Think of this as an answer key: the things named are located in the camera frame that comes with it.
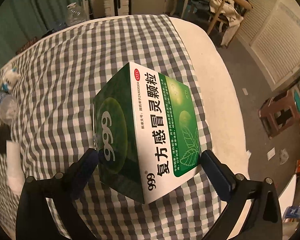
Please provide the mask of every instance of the leaf illustration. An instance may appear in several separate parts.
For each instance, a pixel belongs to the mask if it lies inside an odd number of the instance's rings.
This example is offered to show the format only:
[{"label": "leaf illustration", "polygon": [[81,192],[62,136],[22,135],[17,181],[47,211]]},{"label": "leaf illustration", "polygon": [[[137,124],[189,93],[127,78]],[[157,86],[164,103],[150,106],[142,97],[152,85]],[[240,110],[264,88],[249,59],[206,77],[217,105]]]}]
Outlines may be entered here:
[{"label": "leaf illustration", "polygon": [[195,145],[196,148],[199,148],[199,146],[200,146],[198,129],[195,130],[194,145]]},{"label": "leaf illustration", "polygon": [[185,139],[185,142],[186,142],[188,148],[196,147],[193,136],[192,136],[190,130],[188,129],[188,127],[184,126],[184,127],[182,127],[181,130],[182,130],[183,138]]},{"label": "leaf illustration", "polygon": [[190,148],[186,151],[180,162],[185,166],[192,166],[196,163],[199,152],[195,148]]}]

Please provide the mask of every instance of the metal screw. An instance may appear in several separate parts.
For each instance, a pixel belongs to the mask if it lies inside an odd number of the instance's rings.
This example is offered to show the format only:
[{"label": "metal screw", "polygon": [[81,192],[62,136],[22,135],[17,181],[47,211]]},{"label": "metal screw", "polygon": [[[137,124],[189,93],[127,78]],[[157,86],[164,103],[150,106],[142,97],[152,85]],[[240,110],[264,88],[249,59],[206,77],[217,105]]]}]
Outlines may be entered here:
[{"label": "metal screw", "polygon": [[241,173],[235,175],[238,180],[244,180],[244,176]]},{"label": "metal screw", "polygon": [[63,177],[63,173],[62,172],[58,172],[56,175],[54,175],[54,177],[56,179],[61,179]]},{"label": "metal screw", "polygon": [[273,183],[273,180],[272,180],[272,179],[270,179],[270,178],[266,178],[266,183],[268,183],[268,184],[272,184],[272,183]]},{"label": "metal screw", "polygon": [[34,181],[34,177],[33,176],[29,176],[28,178],[26,178],[26,182],[32,182]]}]

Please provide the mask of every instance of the patterned fabric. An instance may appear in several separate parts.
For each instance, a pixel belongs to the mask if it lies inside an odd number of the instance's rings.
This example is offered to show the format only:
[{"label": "patterned fabric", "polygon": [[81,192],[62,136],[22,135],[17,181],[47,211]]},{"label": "patterned fabric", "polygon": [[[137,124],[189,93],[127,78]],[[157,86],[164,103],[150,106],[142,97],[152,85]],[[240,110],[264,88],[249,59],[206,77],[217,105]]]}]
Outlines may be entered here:
[{"label": "patterned fabric", "polygon": [[[201,148],[212,148],[197,78],[169,18],[89,22],[41,40],[12,61],[22,77],[13,90],[20,117],[11,133],[20,142],[26,177],[51,178],[93,147],[92,99],[128,61],[189,86]],[[6,185],[5,171],[0,156],[0,222],[14,229],[18,198]],[[47,201],[59,230],[68,236],[52,200]],[[219,215],[217,194],[203,171],[141,205],[101,184],[95,170],[74,205],[98,239],[201,239]]]}]

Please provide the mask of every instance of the bed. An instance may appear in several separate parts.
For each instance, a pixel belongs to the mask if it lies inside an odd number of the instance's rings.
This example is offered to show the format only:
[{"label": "bed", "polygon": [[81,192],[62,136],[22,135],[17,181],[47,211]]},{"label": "bed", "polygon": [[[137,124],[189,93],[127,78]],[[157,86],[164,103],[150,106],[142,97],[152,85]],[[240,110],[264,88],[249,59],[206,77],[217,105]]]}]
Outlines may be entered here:
[{"label": "bed", "polygon": [[[112,54],[103,54],[104,47]],[[242,115],[226,66],[201,28],[164,15],[85,22],[40,40],[10,60],[8,64],[17,65],[22,74],[13,90],[20,118],[11,133],[13,140],[20,142],[26,177],[50,178],[93,146],[90,98],[131,60],[190,87],[202,150],[212,148],[235,174],[248,178]],[[5,158],[0,156],[0,224],[14,239],[18,197],[5,183],[5,170]],[[48,200],[48,204],[59,231],[67,236],[53,203]],[[203,171],[162,199],[143,206],[101,185],[96,173],[74,205],[101,239],[196,238],[203,236],[220,214],[217,194]],[[242,218],[233,234],[241,224]]]}]

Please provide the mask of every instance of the red oval otc logo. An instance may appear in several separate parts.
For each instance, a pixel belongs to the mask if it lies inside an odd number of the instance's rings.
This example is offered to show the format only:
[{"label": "red oval otc logo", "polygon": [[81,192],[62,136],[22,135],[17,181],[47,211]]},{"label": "red oval otc logo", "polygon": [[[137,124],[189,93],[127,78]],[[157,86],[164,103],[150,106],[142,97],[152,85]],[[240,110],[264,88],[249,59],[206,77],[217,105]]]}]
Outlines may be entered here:
[{"label": "red oval otc logo", "polygon": [[136,78],[137,81],[140,80],[140,72],[139,72],[139,70],[137,70],[137,69],[134,70],[134,77]]}]

